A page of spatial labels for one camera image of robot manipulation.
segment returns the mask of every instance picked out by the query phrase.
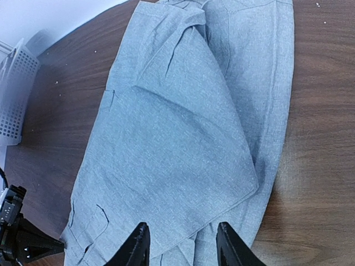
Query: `black cable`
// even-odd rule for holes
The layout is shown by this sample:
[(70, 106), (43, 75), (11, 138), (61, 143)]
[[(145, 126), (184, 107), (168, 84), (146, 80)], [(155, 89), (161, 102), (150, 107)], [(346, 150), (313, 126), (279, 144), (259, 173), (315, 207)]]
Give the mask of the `black cable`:
[(5, 172), (1, 169), (0, 167), (0, 176), (2, 177), (2, 179), (4, 180), (4, 187), (8, 188), (9, 184), (7, 182), (6, 176), (5, 176)]

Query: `perforated basket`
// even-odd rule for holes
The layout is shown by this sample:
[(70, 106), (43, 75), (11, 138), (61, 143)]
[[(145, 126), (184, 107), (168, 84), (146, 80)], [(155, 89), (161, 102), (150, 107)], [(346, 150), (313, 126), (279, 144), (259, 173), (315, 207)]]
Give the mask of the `perforated basket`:
[(2, 62), (0, 74), (0, 146), (21, 141), (27, 102), (40, 67), (21, 40)]

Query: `brown wooden surface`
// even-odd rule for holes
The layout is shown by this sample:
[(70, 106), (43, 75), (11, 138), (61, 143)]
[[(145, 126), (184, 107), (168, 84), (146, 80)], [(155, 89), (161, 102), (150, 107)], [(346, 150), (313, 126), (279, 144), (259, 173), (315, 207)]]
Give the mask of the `brown wooden surface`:
[[(108, 10), (40, 57), (23, 141), (8, 149), (6, 172), (10, 183), (28, 188), (25, 216), (51, 236), (66, 224), (108, 71), (136, 4)], [(290, 118), (253, 251), (270, 266), (355, 265), (355, 1), (294, 4)], [(63, 265), (63, 255), (31, 265)]]

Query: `light blue fabric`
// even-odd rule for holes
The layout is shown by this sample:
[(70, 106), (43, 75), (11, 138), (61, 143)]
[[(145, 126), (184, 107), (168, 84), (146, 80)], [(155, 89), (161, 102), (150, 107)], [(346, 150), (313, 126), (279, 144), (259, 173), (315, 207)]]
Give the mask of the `light blue fabric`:
[(62, 238), (104, 265), (147, 222), (151, 265), (216, 265), (229, 222), (251, 245), (285, 136), (291, 1), (139, 3), (110, 71)]

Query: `plastic basket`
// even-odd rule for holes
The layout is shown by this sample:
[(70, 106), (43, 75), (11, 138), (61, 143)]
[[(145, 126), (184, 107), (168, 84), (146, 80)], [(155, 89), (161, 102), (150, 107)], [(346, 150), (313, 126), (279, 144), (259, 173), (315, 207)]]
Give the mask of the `plastic basket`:
[(0, 146), (21, 142), (24, 114), (40, 63), (21, 40), (0, 67)]

